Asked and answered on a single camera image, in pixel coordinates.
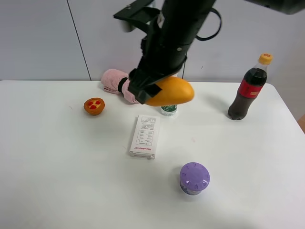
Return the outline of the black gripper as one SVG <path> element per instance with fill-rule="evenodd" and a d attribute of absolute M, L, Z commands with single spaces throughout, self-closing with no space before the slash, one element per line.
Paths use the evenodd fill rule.
<path fill-rule="evenodd" d="M 153 20 L 145 53 L 129 73 L 129 87 L 135 99 L 145 104 L 161 92 L 158 83 L 177 73 L 198 31 L 212 9 L 214 0 L 166 0 L 159 17 Z"/>

